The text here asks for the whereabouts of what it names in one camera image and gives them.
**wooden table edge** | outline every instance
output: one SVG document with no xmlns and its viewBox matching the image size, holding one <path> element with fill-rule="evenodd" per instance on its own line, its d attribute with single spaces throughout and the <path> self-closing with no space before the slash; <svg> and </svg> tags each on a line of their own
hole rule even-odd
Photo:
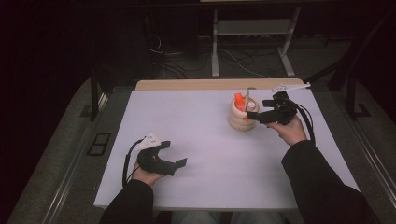
<svg viewBox="0 0 396 224">
<path fill-rule="evenodd" d="M 285 85 L 304 84 L 299 78 L 235 78 L 235 79 L 166 79 L 140 80 L 136 91 L 172 91 L 172 90 L 243 90 L 253 88 L 269 90 Z"/>
</svg>

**cup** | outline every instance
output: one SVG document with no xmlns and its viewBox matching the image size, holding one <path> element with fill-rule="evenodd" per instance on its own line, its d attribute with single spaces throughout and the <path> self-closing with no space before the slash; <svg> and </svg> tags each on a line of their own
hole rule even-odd
<svg viewBox="0 0 396 224">
<path fill-rule="evenodd" d="M 257 103 L 256 100 L 253 98 L 247 98 L 247 106 L 246 106 L 246 111 L 250 112 L 259 112 L 260 107 L 259 104 Z M 231 101 L 231 106 L 230 106 L 230 116 L 228 118 L 228 121 L 230 125 L 235 128 L 236 130 L 239 131 L 248 131 L 252 128 L 254 128 L 254 125 L 256 124 L 256 120 L 253 119 L 248 119 L 248 115 L 246 111 L 240 111 L 236 105 L 235 105 L 235 99 Z"/>
</svg>

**black sleeve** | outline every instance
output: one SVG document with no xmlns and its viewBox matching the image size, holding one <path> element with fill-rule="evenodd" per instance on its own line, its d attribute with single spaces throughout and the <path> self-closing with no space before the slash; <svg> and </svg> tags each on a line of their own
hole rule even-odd
<svg viewBox="0 0 396 224">
<path fill-rule="evenodd" d="M 292 146 L 282 164 L 305 224 L 379 223 L 364 196 L 343 184 L 310 141 Z"/>
<path fill-rule="evenodd" d="M 100 223 L 153 223 L 153 200 L 154 195 L 149 185 L 131 180 L 108 206 Z"/>
</svg>

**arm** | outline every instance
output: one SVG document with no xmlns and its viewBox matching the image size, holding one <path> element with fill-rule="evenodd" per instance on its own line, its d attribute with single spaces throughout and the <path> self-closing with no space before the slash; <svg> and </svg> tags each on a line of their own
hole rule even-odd
<svg viewBox="0 0 396 224">
<path fill-rule="evenodd" d="M 295 117 L 290 124 L 267 124 L 291 148 L 282 160 L 306 224 L 379 223 L 364 196 L 343 184 L 319 150 L 306 140 Z"/>
<path fill-rule="evenodd" d="M 100 223 L 153 223 L 154 195 L 151 186 L 163 175 L 146 172 L 136 164 L 132 180 L 114 198 L 103 213 Z"/>
</svg>

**motion capture device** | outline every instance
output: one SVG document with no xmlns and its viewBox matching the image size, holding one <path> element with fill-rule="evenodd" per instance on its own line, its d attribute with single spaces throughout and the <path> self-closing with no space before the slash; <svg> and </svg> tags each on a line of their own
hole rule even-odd
<svg viewBox="0 0 396 224">
<path fill-rule="evenodd" d="M 287 125 L 298 111 L 304 119 L 311 141 L 315 144 L 314 123 L 309 111 L 302 105 L 298 105 L 290 100 L 288 94 L 285 91 L 279 91 L 275 93 L 273 95 L 273 100 L 263 100 L 262 105 L 264 107 L 273 107 L 274 110 L 261 113 L 247 111 L 247 118 L 255 119 L 262 124 L 277 122 Z"/>
<path fill-rule="evenodd" d="M 132 174 L 141 168 L 144 171 L 160 174 L 160 175 L 175 175 L 175 171 L 178 168 L 184 167 L 187 164 L 187 158 L 176 162 L 163 161 L 158 156 L 160 150 L 169 148 L 171 146 L 170 141 L 161 142 L 158 137 L 151 133 L 144 139 L 137 140 L 129 149 L 128 154 L 125 156 L 125 163 L 122 172 L 122 185 L 125 187 L 128 183 L 128 179 Z M 132 173 L 127 177 L 129 160 L 131 159 L 132 150 L 139 151 L 137 154 L 137 164 L 139 167 L 134 169 Z"/>
</svg>

